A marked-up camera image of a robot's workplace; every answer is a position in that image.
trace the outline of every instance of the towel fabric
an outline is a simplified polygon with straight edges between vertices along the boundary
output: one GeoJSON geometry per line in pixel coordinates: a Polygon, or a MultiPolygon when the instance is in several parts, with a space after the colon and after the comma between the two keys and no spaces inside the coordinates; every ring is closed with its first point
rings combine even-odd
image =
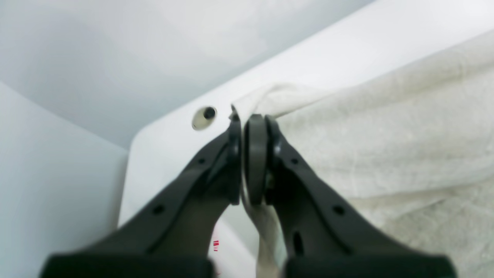
{"type": "MultiPolygon", "coordinates": [[[[388,235],[448,254],[460,277],[494,273],[494,32],[356,87],[278,84],[234,107],[243,122],[277,117],[318,176],[388,235]]],[[[276,213],[245,206],[258,277],[272,276],[286,258],[276,213]]]]}

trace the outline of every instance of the white wall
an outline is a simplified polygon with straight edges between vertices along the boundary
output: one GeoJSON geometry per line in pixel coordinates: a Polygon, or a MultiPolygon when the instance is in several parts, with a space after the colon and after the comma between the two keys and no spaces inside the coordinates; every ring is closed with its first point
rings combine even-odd
{"type": "Polygon", "coordinates": [[[127,151],[0,83],[0,278],[116,226],[127,151]]]}
{"type": "Polygon", "coordinates": [[[0,81],[128,148],[145,125],[372,0],[0,0],[0,81]]]}

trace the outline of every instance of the round joint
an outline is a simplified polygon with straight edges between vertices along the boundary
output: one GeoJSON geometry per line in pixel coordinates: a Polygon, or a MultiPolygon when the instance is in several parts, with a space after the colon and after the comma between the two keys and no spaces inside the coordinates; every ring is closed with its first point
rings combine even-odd
{"type": "Polygon", "coordinates": [[[260,205],[265,192],[268,131],[261,115],[252,115],[245,128],[245,175],[248,198],[260,205]]]}

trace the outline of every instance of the white towel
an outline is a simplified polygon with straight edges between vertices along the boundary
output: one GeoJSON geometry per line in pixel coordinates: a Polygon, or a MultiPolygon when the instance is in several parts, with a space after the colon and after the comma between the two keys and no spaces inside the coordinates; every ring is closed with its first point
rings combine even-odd
{"type": "MultiPolygon", "coordinates": [[[[460,277],[494,273],[494,32],[353,88],[279,84],[234,107],[243,122],[276,116],[319,177],[385,233],[446,253],[460,277]]],[[[277,273],[276,214],[247,209],[258,277],[277,273]]]]}

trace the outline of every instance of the black plastic arm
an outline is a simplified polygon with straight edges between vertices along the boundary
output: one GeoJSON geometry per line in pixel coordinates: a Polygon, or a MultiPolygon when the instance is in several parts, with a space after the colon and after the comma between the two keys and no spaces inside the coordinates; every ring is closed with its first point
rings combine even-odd
{"type": "Polygon", "coordinates": [[[266,161],[267,169],[261,182],[255,178],[259,173],[247,173],[247,188],[250,194],[262,193],[262,198],[251,198],[258,202],[253,204],[264,199],[280,219],[288,252],[286,277],[455,277],[447,257],[409,249],[367,222],[317,177],[274,118],[253,115],[246,129],[249,134],[266,134],[247,138],[246,164],[266,161]],[[266,159],[257,151],[262,145],[266,159]]]}
{"type": "Polygon", "coordinates": [[[232,121],[127,224],[80,252],[52,256],[42,278],[211,277],[214,225],[239,203],[240,141],[232,121]]]}

